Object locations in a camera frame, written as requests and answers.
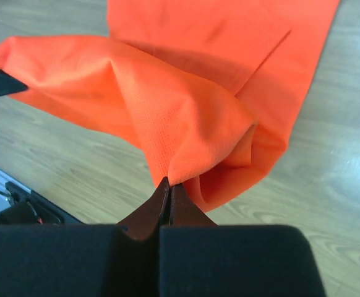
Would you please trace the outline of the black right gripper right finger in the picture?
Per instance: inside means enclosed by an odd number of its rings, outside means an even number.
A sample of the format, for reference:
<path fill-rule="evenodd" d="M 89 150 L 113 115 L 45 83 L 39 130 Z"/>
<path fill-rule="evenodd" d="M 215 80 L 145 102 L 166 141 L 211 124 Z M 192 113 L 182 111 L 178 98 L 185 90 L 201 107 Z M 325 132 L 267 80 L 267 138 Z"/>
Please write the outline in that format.
<path fill-rule="evenodd" d="M 303 233 L 288 225 L 216 225 L 171 189 L 160 228 L 161 296 L 325 296 Z"/>

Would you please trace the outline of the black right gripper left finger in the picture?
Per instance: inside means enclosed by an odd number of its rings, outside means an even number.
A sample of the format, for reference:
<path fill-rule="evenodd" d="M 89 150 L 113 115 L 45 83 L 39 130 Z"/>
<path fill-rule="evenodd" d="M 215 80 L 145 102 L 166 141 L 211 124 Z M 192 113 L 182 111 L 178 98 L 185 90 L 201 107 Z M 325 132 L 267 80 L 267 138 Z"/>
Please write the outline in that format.
<path fill-rule="evenodd" d="M 158 229 L 170 186 L 118 224 L 0 224 L 0 296 L 158 296 Z"/>

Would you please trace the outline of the orange t shirt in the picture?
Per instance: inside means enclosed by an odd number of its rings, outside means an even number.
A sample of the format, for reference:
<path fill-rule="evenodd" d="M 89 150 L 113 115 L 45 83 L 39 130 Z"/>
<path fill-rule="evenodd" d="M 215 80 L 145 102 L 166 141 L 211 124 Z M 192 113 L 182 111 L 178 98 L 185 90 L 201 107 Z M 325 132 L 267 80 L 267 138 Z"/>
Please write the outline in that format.
<path fill-rule="evenodd" d="M 108 37 L 9 37 L 14 99 L 141 149 L 213 210 L 285 152 L 337 1 L 108 1 Z"/>

